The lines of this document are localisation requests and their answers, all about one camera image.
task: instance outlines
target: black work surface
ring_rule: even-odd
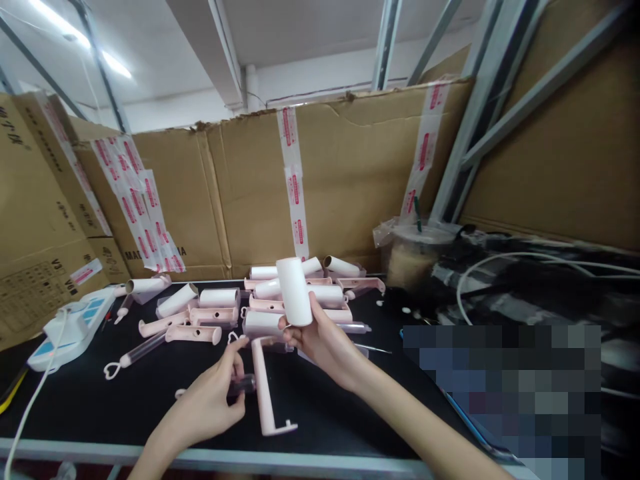
[[[239,282],[197,283],[205,288],[238,287]],[[182,285],[172,285],[167,296]],[[462,420],[430,378],[406,357],[399,330],[402,323],[376,306],[378,291],[349,303],[354,320],[371,326],[372,332],[351,335],[357,343],[390,350],[392,355],[370,352],[370,360],[387,372],[422,403],[475,445]],[[116,300],[112,316],[121,303]],[[187,388],[222,355],[228,332],[216,346],[205,342],[175,341],[163,344],[116,378],[105,380],[103,368],[143,340],[138,321],[155,320],[156,299],[133,304],[131,312],[114,325],[96,332],[89,348],[78,359],[51,374],[36,400],[22,438],[83,443],[144,445],[147,437],[174,403],[175,391]],[[44,337],[0,353],[0,369],[24,361]],[[250,349],[241,352],[245,372],[253,372]],[[257,399],[248,395],[247,413],[224,434],[198,445],[206,449],[355,455],[415,459],[416,454],[364,402],[342,390],[318,367],[296,353],[265,353],[269,388],[280,427],[285,420],[298,430],[263,437]],[[0,437],[12,438],[41,374],[30,371],[9,409],[0,415]]]

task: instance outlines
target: black table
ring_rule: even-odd
[[[159,297],[178,290],[172,285]],[[200,282],[206,288],[242,287],[242,282]],[[349,303],[354,320],[373,329],[354,341],[390,350],[369,358],[428,408],[477,445],[437,386],[408,358],[399,330],[402,319],[376,305],[372,291]],[[116,300],[112,316],[122,302]],[[175,391],[187,388],[221,356],[227,340],[216,346],[172,342],[160,346],[107,381],[103,368],[118,361],[143,340],[138,321],[155,320],[156,299],[134,303],[118,325],[107,324],[80,358],[51,374],[25,426],[17,456],[70,459],[88,463],[133,464],[148,435],[173,404]],[[0,353],[0,365],[20,362],[44,337]],[[253,372],[251,351],[241,352],[245,371]],[[316,366],[295,353],[266,353],[265,364],[276,426],[286,419],[299,425],[292,433],[263,437],[257,399],[249,395],[246,415],[224,434],[183,452],[175,467],[324,477],[429,477],[409,446],[362,400],[342,390]],[[26,404],[40,379],[29,372],[11,406],[0,415],[0,455],[6,457]]]

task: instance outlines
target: ceiling light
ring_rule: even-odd
[[[62,35],[64,37],[75,37],[74,40],[82,45],[87,50],[91,48],[91,43],[89,39],[84,35],[80,30],[72,26],[68,21],[64,20],[60,15],[58,15],[54,10],[46,6],[40,0],[29,0],[30,4],[38,10],[38,12],[42,13],[52,24],[58,27],[62,31]],[[131,72],[125,68],[122,63],[118,62],[113,56],[103,51],[102,56],[107,62],[107,65],[111,67],[112,70],[118,72],[120,75],[131,78]]]

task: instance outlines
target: cardboard box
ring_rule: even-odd
[[[94,253],[102,262],[103,272],[109,283],[126,283],[133,278],[113,238],[98,237],[88,240]]]
[[[0,94],[0,350],[37,333],[57,308],[108,284],[78,220],[10,96]]]
[[[431,209],[470,92],[454,81],[421,196]],[[372,230],[398,215],[413,164],[427,85],[296,107],[310,256],[379,272]],[[294,255],[283,152],[274,110],[207,129],[232,278]]]
[[[613,8],[550,3],[505,112]],[[480,164],[460,223],[640,251],[637,34],[622,34]]]
[[[53,106],[52,102],[59,104],[57,97],[50,99],[43,92],[31,92],[14,97],[13,102],[62,188],[85,235],[109,236],[111,231],[106,218],[91,192],[82,166],[77,163],[59,114]]]
[[[152,169],[165,218],[187,271],[174,281],[228,279],[231,261],[217,196],[217,182],[203,131],[183,129],[133,136],[146,169]],[[104,208],[133,278],[153,275],[144,268],[129,226],[88,142],[74,145],[89,182]]]
[[[109,284],[98,271],[78,284],[71,276],[95,258],[86,239],[52,247],[0,266],[0,351],[22,343],[58,308]]]
[[[84,239],[12,97],[0,93],[0,263]]]

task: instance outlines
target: pixelated area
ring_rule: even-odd
[[[599,325],[408,325],[404,348],[496,460],[600,478]]]

